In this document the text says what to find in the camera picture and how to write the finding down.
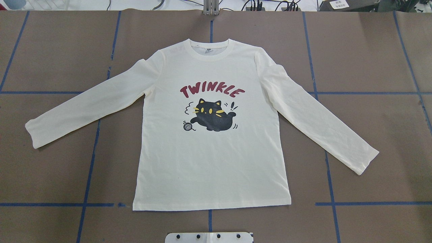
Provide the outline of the cream long-sleeve cat shirt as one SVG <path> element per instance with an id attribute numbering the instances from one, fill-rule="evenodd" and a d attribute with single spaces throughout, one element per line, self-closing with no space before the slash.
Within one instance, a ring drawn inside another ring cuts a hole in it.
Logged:
<path id="1" fill-rule="evenodd" d="M 279 115 L 358 175 L 379 153 L 263 48 L 232 39 L 160 49 L 25 128 L 40 148 L 140 97 L 135 211 L 291 204 Z"/>

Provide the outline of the aluminium frame post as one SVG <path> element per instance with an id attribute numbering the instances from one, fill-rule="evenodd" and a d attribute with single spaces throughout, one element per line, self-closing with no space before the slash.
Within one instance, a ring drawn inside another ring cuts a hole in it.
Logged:
<path id="1" fill-rule="evenodd" d="M 219 15 L 219 0 L 204 0 L 203 1 L 203 14 L 206 16 Z"/>

